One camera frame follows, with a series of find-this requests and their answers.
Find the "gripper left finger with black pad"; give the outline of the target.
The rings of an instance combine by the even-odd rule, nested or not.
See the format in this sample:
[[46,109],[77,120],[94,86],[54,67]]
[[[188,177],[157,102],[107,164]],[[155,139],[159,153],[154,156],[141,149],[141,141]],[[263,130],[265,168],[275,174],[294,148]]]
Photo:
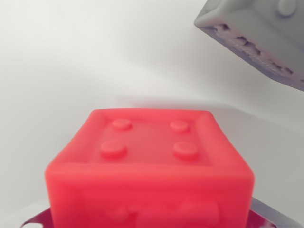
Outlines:
[[22,223],[23,228],[53,228],[53,220],[50,208],[26,220]]

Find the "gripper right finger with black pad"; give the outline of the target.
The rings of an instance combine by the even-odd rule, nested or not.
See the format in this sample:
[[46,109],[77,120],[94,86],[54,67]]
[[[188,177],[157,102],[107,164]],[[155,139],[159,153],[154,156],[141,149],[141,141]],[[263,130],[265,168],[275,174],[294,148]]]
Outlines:
[[249,228],[303,228],[303,225],[263,202],[252,198],[248,214]]

